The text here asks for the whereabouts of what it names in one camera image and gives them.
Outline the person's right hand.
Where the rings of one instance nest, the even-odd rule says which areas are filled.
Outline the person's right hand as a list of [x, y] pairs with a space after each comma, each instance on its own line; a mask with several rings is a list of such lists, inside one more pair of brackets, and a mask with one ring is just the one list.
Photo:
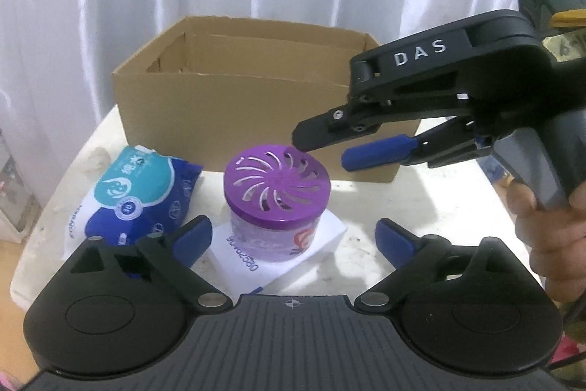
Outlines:
[[507, 189], [515, 233], [530, 249], [531, 270], [545, 279], [552, 300], [572, 303], [585, 292], [585, 185], [579, 185], [562, 209], [540, 209], [534, 193], [521, 182]]

